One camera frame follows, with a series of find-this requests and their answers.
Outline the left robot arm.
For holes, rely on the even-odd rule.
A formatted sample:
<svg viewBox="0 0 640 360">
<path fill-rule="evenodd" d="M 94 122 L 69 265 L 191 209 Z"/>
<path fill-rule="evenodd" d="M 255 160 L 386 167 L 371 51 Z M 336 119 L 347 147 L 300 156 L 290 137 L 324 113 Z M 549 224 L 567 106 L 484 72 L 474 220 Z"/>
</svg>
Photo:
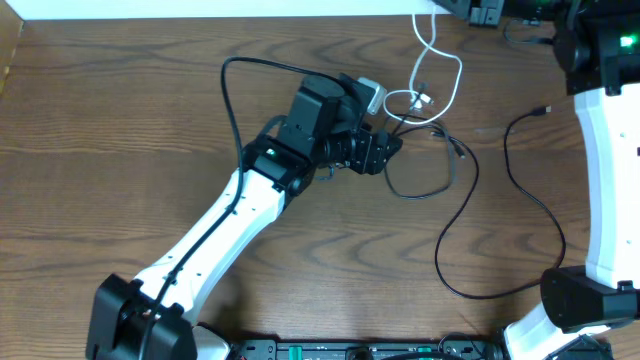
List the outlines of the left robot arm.
<svg viewBox="0 0 640 360">
<path fill-rule="evenodd" d="M 372 131 L 387 92 L 345 74 L 303 78 L 286 115 L 270 119 L 241 152 L 216 202 L 187 234 L 132 281 L 110 275 L 97 289 L 89 359 L 213 359 L 230 345 L 197 319 L 210 293 L 250 241 L 273 223 L 322 167 L 380 173 L 401 148 Z"/>
</svg>

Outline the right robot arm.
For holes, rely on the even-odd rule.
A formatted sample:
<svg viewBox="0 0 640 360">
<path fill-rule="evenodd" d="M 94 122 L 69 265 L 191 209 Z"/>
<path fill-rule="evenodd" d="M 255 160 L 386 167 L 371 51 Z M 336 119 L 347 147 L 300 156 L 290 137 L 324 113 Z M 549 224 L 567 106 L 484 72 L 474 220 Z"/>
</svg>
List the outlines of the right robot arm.
<svg viewBox="0 0 640 360">
<path fill-rule="evenodd" d="M 639 4 L 443 1 L 478 26 L 502 16 L 551 21 L 554 55 L 584 138 L 590 242 L 582 266 L 541 277 L 541 302 L 503 331 L 507 359 L 548 359 L 579 338 L 639 318 Z"/>
</svg>

